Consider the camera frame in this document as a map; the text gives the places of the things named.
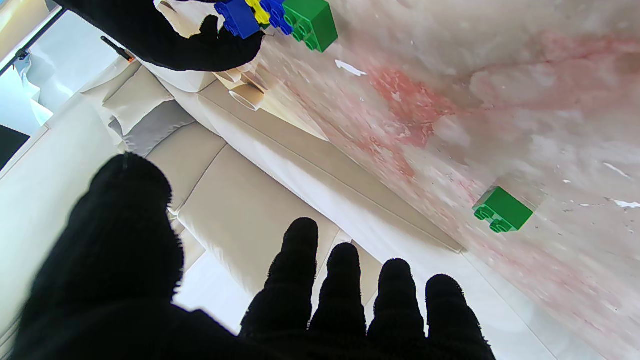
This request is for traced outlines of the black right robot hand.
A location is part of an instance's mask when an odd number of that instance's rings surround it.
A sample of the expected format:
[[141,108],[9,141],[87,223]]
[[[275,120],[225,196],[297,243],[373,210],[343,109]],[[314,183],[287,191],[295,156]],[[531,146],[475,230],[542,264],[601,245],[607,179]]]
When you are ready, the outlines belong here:
[[59,0],[57,4],[146,63],[172,71],[224,72],[240,68],[256,58],[265,33],[259,30],[242,39],[218,27],[211,14],[199,33],[180,35],[152,0]]

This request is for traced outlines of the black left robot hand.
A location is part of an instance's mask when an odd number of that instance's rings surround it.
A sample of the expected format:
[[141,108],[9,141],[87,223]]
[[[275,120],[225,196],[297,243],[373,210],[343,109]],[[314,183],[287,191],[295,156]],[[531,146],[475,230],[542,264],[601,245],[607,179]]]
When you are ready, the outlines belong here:
[[293,221],[235,335],[201,310],[175,305],[185,253],[167,215],[165,174],[135,153],[110,158],[71,210],[36,274],[13,360],[493,360],[477,316],[451,276],[425,285],[387,260],[366,325],[361,264],[338,244],[313,311],[319,229]]

